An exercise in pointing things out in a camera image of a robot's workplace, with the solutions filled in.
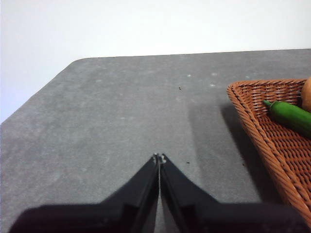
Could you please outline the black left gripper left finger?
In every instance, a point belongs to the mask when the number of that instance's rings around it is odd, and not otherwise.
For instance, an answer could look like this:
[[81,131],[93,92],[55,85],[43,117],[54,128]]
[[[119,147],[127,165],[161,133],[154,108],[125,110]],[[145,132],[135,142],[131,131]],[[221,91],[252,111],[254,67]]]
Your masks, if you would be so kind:
[[154,154],[122,187],[96,204],[42,205],[20,214],[12,233],[140,233],[156,209]]

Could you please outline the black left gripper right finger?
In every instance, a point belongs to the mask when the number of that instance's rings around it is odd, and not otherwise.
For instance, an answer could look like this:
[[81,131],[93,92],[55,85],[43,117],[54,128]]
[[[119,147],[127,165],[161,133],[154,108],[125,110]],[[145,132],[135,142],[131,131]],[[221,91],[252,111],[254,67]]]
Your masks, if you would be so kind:
[[308,233],[292,207],[267,203],[220,203],[162,154],[161,195],[182,233]]

